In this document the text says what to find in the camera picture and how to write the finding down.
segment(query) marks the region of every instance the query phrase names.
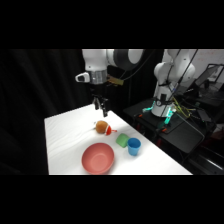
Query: white tablecloth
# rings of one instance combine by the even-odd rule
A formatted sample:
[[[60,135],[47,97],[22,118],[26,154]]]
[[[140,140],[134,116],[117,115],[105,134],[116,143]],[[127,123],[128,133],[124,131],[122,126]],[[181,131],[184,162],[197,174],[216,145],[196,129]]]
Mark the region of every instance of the white tablecloth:
[[[93,128],[99,120],[108,122],[118,132],[110,136],[98,134]],[[95,143],[106,143],[114,150],[115,162],[108,172],[110,175],[191,175],[112,111],[103,118],[102,111],[96,111],[94,105],[45,119],[45,131],[50,175],[88,174],[81,159],[84,151]],[[117,145],[116,139],[121,133],[141,141],[137,157]]]

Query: blue cup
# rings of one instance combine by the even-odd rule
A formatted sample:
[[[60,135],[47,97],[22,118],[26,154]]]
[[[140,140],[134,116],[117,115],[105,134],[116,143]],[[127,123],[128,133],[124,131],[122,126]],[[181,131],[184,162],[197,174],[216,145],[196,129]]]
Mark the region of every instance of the blue cup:
[[[141,142],[137,138],[130,138],[128,140],[128,152],[131,156],[137,156],[140,148]]]

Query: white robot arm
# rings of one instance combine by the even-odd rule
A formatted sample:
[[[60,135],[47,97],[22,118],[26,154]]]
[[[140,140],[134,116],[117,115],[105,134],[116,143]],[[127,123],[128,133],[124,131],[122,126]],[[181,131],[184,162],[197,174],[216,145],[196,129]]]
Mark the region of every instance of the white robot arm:
[[[170,97],[175,92],[175,87],[177,88],[177,83],[181,77],[183,78],[180,83],[183,83],[192,79],[195,74],[195,67],[190,63],[189,49],[181,49],[180,51],[179,49],[168,49],[168,54],[173,59],[173,63],[160,63],[154,71],[158,83],[155,91],[156,102],[152,113],[158,117],[167,117],[172,105]]]
[[[134,69],[141,60],[143,49],[83,49],[86,72],[76,76],[77,82],[101,85],[107,82],[109,65],[125,71]]]

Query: cable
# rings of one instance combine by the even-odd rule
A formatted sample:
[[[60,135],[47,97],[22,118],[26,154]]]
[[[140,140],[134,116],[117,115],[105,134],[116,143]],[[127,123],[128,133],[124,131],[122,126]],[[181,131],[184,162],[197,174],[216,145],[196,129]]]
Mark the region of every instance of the cable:
[[[176,110],[177,110],[177,112],[181,112],[186,118],[189,118],[190,116],[191,116],[191,114],[190,114],[190,112],[188,111],[188,109],[187,108],[185,108],[185,107],[183,107],[184,109],[186,109],[186,111],[188,112],[188,115],[186,115],[185,113],[184,113],[184,111],[183,111],[183,109],[181,108],[181,106],[179,105],[179,103],[178,103],[178,101],[176,100],[176,98],[175,97],[173,97],[173,99],[174,99],[174,102],[175,102],[175,108],[176,108]]]
[[[188,103],[185,99],[183,99],[183,101],[184,101],[186,104],[188,104],[189,106],[192,106],[192,107],[195,107],[195,108],[197,108],[197,109],[200,109],[200,110],[205,111],[204,109],[202,109],[202,108],[200,108],[200,107],[198,107],[198,106],[196,106],[196,105],[193,105],[193,104]]]
[[[194,60],[194,58],[195,58],[197,52],[198,52],[198,49],[195,51],[195,53],[194,53],[194,55],[193,55],[193,57],[192,57],[192,59],[191,59],[189,65],[187,66],[187,68],[186,68],[184,74],[182,75],[182,77],[179,79],[179,81],[178,81],[177,84],[175,85],[175,87],[174,87],[175,91],[174,91],[174,92],[172,92],[172,90],[170,89],[170,87],[169,87],[169,85],[168,85],[169,90],[170,90],[171,93],[172,93],[171,96],[170,96],[170,98],[169,98],[169,100],[168,100],[168,102],[171,100],[171,98],[173,97],[174,93],[178,90],[178,88],[179,88],[179,84],[181,83],[181,81],[182,81],[182,79],[183,79],[185,73],[187,72],[188,68],[190,67],[191,63],[193,62],[193,60]],[[162,112],[160,118],[163,116],[163,113],[165,112],[166,107],[167,107],[167,106],[164,107],[164,110],[163,110],[163,112]]]
[[[184,161],[184,157],[183,157],[182,153],[180,152],[180,150],[178,150],[178,152],[180,153],[181,158],[182,158],[182,160]]]
[[[211,149],[209,149],[207,147],[201,146],[201,148],[206,149],[206,150],[208,150],[208,151],[210,151],[210,152],[212,152],[212,153],[216,154],[217,156],[220,156],[221,158],[224,159],[224,157],[222,155],[220,155],[219,153],[213,152]]]
[[[222,127],[222,128],[220,128],[220,127],[218,127],[218,126],[217,126],[216,128],[218,128],[220,131],[222,131],[222,130],[223,130],[223,127]]]
[[[195,119],[197,119],[197,120],[201,120],[201,118],[196,117],[196,116],[194,116],[194,115],[192,115],[192,114],[191,114],[191,117],[193,117],[193,118],[195,118]]]
[[[126,81],[126,80],[132,78],[136,73],[138,73],[139,70],[145,65],[145,63],[149,60],[149,58],[152,57],[152,55],[153,55],[155,52],[156,52],[156,50],[154,50],[154,51],[149,55],[149,57],[145,60],[145,62],[141,65],[141,67],[140,67],[136,72],[134,72],[134,74],[132,74],[130,77],[128,77],[128,78],[126,78],[126,79],[123,79],[123,81]]]
[[[128,91],[128,106],[131,106],[131,86],[132,86],[132,79],[129,82],[129,91]]]
[[[152,54],[151,55],[149,55],[149,57],[145,60],[145,62],[141,65],[141,67],[134,73],[134,74],[132,74],[130,77],[128,77],[128,78],[126,78],[126,79],[124,79],[124,80],[122,80],[122,81],[126,81],[126,80],[128,80],[128,79],[130,79],[131,77],[133,77],[144,65],[145,65],[145,63],[149,60],[149,58],[151,58],[151,56],[153,55],[153,53],[155,52],[156,50],[154,50],[153,52],[152,52]],[[119,78],[119,79],[121,79],[121,78],[123,78],[123,76],[126,74],[126,72],[127,71],[125,71],[124,73],[123,73],[123,75]]]
[[[191,121],[192,121],[197,127],[199,127],[198,124],[194,121],[192,115],[190,116],[190,119],[191,119]]]
[[[196,149],[204,140],[205,140],[205,136],[197,129],[195,128],[193,125],[191,125],[190,123],[188,123],[184,118],[182,118],[178,113],[176,113],[177,116],[179,118],[181,118],[184,122],[186,122],[189,126],[191,126],[195,131],[197,131],[201,136],[202,136],[202,140],[192,149],[191,152],[193,152],[194,149]],[[186,158],[182,161],[182,165],[184,164],[184,162],[186,161],[186,159],[190,156],[190,153],[188,156],[186,156]]]

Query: black curtain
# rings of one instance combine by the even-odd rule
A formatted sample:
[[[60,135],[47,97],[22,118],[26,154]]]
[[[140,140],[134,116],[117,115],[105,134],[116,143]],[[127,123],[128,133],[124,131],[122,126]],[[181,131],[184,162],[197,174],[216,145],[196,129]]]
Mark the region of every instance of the black curtain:
[[[153,71],[163,52],[157,50],[123,87],[107,88],[119,116],[153,96]],[[146,50],[141,63],[150,53]],[[78,49],[0,50],[0,174],[48,174],[44,119],[91,103],[88,84],[75,82],[84,71]],[[123,71],[110,67],[108,73],[120,77]]]

